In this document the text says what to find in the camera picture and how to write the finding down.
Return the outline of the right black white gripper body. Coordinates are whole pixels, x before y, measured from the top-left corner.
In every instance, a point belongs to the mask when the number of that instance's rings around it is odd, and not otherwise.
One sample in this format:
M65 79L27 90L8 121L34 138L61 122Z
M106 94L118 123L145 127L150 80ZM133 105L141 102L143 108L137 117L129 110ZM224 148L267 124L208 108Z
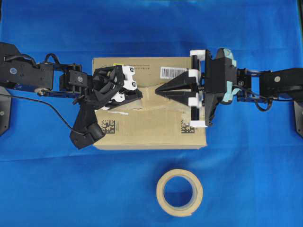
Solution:
M232 103L232 86L237 81L237 61L231 50L220 48L215 59L209 50L191 50L192 69L189 76L196 76L198 93L190 98L188 104L192 107L192 120L189 125L194 128L205 128L212 124L216 107L219 103Z

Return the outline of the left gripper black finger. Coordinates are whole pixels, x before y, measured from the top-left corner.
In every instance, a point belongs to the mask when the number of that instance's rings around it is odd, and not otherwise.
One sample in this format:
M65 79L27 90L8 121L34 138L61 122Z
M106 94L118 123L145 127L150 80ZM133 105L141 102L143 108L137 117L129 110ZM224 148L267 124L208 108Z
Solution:
M122 91L117 92L106 104L106 109L114 109L130 102L139 100L142 97L142 92L139 89L128 90L126 88L123 88Z

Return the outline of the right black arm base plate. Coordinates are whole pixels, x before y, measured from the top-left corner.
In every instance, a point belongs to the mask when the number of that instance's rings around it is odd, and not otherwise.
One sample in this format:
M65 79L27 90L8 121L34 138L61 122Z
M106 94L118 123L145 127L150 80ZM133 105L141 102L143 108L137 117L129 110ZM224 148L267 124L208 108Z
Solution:
M303 137L303 106L294 101L296 132Z

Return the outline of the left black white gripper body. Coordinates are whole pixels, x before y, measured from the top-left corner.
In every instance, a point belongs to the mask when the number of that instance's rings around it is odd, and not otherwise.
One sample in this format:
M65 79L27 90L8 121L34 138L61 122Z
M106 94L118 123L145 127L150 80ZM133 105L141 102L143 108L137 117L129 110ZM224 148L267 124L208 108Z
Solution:
M70 133L70 139L76 148L90 146L105 136L106 133L99 126L95 111L107 110L106 104L123 88L137 89L134 75L133 66L116 65L98 68L88 78L88 87L77 100L80 109Z

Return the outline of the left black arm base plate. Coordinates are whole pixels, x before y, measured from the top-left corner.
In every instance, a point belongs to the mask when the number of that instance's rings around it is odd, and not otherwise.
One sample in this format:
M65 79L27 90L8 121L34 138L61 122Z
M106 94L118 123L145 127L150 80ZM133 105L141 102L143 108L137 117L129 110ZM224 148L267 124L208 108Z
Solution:
M9 92L0 87L0 135L2 136L10 124L11 98Z

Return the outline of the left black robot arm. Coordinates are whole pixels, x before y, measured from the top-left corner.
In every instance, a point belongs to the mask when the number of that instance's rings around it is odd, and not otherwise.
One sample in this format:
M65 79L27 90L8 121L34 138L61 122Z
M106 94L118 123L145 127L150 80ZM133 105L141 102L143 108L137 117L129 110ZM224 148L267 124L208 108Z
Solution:
M78 149L105 136L98 124L96 110L111 110L142 99L134 75L134 67L123 65L97 68L89 75L79 64L61 64L54 53L47 54L43 62L37 63L14 44L0 44L2 87L39 96L72 98L74 104L79 104L77 118L70 127L70 139Z

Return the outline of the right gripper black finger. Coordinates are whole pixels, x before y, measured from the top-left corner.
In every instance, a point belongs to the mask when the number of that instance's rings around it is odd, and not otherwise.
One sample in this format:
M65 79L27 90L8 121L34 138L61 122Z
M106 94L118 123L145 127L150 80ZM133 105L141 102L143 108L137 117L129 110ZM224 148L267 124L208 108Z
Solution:
M177 90L197 91L197 70L188 70L158 87L155 92L168 92Z
M187 106L199 106L199 94L188 91L156 91L157 95Z

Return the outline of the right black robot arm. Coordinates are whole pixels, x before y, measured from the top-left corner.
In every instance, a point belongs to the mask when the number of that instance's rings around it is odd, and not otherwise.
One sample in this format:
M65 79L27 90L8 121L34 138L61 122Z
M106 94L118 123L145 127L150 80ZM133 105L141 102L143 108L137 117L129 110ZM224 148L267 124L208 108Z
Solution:
M209 50L191 50L191 68L155 90L157 95L191 108L189 125L212 125L219 104L251 102L262 112L272 103L295 102L303 105L303 69L279 71L239 69L232 52L218 49L216 57Z

